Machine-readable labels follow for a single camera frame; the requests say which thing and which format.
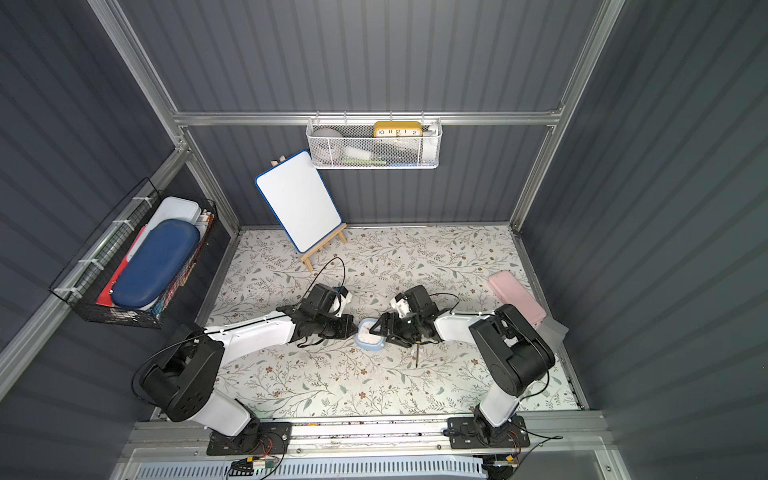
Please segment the light blue alarm clock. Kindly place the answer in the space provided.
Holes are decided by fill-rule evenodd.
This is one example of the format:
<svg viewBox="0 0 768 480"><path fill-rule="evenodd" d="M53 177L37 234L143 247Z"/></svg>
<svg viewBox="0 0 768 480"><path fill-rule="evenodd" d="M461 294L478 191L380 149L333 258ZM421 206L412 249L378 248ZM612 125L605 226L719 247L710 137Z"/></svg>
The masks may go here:
<svg viewBox="0 0 768 480"><path fill-rule="evenodd" d="M355 335L356 344L365 351L381 351L385 347L386 339L380 335L374 335L370 329L376 321L371 318L362 319L358 326L358 332Z"/></svg>

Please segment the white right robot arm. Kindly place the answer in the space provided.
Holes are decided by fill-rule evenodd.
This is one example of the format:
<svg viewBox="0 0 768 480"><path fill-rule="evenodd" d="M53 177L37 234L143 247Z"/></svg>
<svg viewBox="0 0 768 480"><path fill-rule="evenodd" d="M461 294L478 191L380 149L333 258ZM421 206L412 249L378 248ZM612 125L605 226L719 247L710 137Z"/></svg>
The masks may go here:
<svg viewBox="0 0 768 480"><path fill-rule="evenodd" d="M522 313L504 304L491 313L440 308L422 285L397 294L370 333L404 348L450 341L474 345L492 383L474 410L476 431L496 435L511 423L527 388L549 378L555 354Z"/></svg>

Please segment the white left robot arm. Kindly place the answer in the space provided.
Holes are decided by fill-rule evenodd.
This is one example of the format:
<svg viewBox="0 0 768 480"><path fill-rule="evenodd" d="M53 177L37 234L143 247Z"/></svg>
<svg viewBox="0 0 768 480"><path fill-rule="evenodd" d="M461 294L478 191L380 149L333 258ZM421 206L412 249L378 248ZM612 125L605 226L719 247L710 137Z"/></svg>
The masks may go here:
<svg viewBox="0 0 768 480"><path fill-rule="evenodd" d="M173 422L193 421L231 440L257 438L256 414L216 389L220 368L312 336L323 341L355 335L354 317L344 312L351 297L344 286L316 284L299 303L253 319L206 328L184 325L170 344L138 367L131 387Z"/></svg>

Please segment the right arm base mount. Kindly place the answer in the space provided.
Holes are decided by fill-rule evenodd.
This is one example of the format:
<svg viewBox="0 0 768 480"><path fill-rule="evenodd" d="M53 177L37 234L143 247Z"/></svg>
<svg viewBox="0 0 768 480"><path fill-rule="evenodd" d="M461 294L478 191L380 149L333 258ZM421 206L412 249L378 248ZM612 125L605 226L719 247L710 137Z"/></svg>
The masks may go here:
<svg viewBox="0 0 768 480"><path fill-rule="evenodd" d="M524 419L514 415L494 427L479 416L451 417L442 434L449 439L454 450L470 450L480 448L504 448L518 450L529 447L531 442L527 433Z"/></svg>

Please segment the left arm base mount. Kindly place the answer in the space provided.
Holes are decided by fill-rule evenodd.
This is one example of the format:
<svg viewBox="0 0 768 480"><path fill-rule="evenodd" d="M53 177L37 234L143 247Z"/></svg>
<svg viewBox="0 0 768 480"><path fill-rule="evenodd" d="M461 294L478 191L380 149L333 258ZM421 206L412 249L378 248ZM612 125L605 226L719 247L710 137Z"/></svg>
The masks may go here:
<svg viewBox="0 0 768 480"><path fill-rule="evenodd" d="M283 455L291 440L290 422L251 422L236 436L212 431L206 449L208 456Z"/></svg>

